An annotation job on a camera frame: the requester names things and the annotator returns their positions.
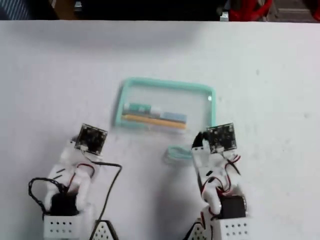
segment circuit board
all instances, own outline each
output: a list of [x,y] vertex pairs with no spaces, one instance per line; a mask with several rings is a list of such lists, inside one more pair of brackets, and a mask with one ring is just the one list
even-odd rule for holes
[[208,127],[207,133],[212,154],[237,148],[233,123]]
[[83,124],[75,142],[75,148],[87,147],[87,152],[100,155],[108,132],[88,124]]

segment white table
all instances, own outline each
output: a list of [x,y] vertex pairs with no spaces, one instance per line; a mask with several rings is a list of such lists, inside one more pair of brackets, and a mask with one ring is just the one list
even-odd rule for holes
[[182,239],[203,206],[194,169],[165,165],[165,142],[111,128],[131,76],[214,87],[217,124],[235,124],[253,239],[319,239],[319,57],[318,24],[0,22],[1,239],[41,239],[27,183],[82,123],[110,130],[103,153],[124,167],[104,215],[120,239]]

